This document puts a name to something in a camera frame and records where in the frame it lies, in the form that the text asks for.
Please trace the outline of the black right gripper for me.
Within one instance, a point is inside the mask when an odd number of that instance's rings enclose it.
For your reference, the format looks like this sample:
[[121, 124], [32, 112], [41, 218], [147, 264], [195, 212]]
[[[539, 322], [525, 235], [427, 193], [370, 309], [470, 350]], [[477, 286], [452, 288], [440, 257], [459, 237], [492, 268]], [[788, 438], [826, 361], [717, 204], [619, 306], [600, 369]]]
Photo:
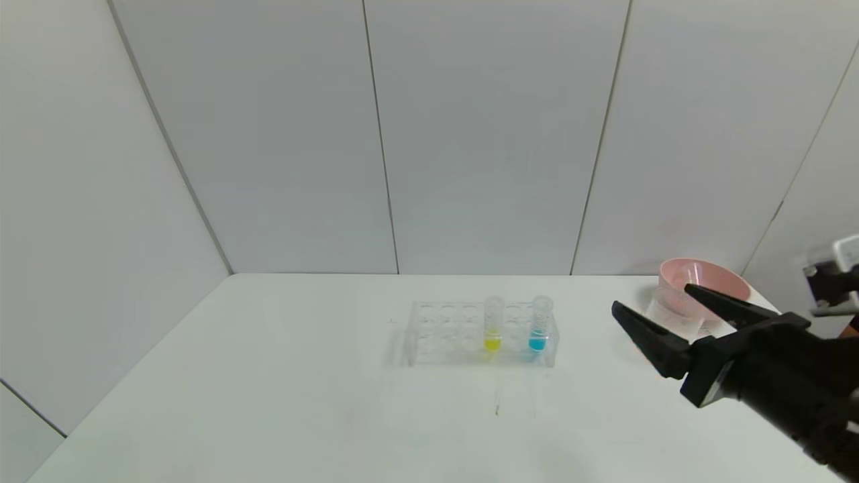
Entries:
[[837, 340], [808, 332], [801, 316], [780, 315], [712, 288], [686, 284], [684, 293], [743, 329], [691, 346], [619, 301], [611, 304], [611, 315], [657, 373], [685, 377], [679, 392], [694, 407], [733, 398], [795, 443], [809, 443], [836, 397]]

